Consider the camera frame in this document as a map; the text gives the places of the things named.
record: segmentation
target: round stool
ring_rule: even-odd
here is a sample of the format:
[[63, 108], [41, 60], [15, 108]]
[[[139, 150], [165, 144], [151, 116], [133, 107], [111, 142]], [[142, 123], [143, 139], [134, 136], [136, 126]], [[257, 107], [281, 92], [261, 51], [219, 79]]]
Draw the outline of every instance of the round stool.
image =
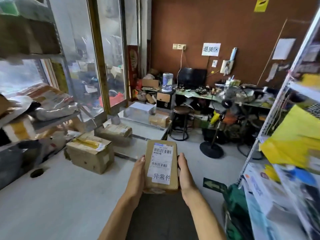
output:
[[188, 114], [190, 113], [191, 109], [186, 107], [186, 106], [175, 106], [173, 108], [173, 119], [172, 119], [172, 125], [174, 123], [174, 117], [175, 117], [175, 114], [178, 114], [178, 115], [184, 115], [184, 125], [183, 125], [183, 129], [176, 129], [176, 131], [182, 131], [182, 139], [175, 139], [171, 136], [171, 133], [172, 133], [172, 127], [171, 127], [171, 130], [170, 130], [170, 138], [172, 138], [173, 140], [175, 141], [185, 141], [189, 138], [189, 135], [187, 133], [187, 117], [188, 117]]

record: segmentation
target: yellow sticker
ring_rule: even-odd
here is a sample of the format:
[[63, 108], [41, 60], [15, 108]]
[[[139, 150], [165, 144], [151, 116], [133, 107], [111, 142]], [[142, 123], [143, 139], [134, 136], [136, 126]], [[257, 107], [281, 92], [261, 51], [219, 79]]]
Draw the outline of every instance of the yellow sticker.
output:
[[254, 12], [265, 12], [268, 6], [269, 0], [257, 0], [257, 4], [254, 8]]

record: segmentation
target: wall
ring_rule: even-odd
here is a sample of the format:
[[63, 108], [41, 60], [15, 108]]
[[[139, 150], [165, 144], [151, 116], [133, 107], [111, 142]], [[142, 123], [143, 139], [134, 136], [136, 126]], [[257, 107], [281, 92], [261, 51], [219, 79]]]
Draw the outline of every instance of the wall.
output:
[[[222, 60], [238, 48], [232, 75], [245, 83], [257, 84], [286, 22], [281, 38], [296, 38], [284, 63], [292, 62], [308, 30], [318, 0], [270, 0], [266, 12], [254, 12], [257, 0], [152, 0], [151, 67], [176, 76], [181, 50], [172, 45], [186, 44], [182, 67], [218, 71]], [[219, 56], [202, 56], [203, 43], [221, 43]], [[212, 61], [218, 60], [216, 68]], [[275, 60], [270, 60], [259, 86], [278, 87], [285, 72], [271, 82], [265, 80]], [[207, 84], [226, 78], [221, 73], [207, 78]]]

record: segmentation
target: blank white paper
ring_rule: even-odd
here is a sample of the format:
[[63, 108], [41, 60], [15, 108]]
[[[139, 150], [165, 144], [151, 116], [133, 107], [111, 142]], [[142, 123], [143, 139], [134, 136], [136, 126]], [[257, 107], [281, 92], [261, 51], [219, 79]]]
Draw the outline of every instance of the blank white paper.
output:
[[273, 53], [273, 60], [286, 60], [296, 39], [279, 39]]

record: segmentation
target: brown stool seat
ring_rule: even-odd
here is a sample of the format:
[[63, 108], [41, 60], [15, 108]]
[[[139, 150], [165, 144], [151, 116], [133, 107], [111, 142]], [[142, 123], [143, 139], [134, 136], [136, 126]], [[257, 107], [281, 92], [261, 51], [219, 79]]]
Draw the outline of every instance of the brown stool seat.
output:
[[179, 115], [187, 115], [190, 113], [191, 109], [186, 106], [175, 106], [173, 111]]

